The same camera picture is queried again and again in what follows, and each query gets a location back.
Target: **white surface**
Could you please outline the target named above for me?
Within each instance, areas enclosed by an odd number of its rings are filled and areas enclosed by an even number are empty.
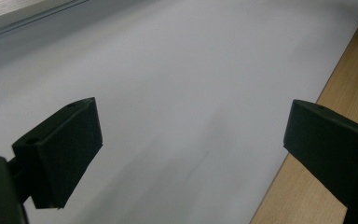
[[[248,223],[315,102],[358,1],[93,0],[0,35],[0,155],[95,96],[104,146],[42,223]]]

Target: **white sheet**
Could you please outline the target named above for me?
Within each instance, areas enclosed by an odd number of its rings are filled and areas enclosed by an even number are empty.
[[[104,146],[66,207],[32,224],[248,223],[315,102],[358,0],[92,0],[0,35],[0,155],[95,96]]]

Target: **wooden surface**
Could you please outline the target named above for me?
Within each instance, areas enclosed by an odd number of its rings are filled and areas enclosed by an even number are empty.
[[[358,29],[317,102],[358,123]],[[346,207],[290,154],[252,223],[342,223]]]

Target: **wooden table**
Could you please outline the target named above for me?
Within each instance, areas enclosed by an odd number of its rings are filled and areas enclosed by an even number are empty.
[[[358,123],[358,29],[317,104]],[[346,207],[288,155],[252,223],[342,223]]]

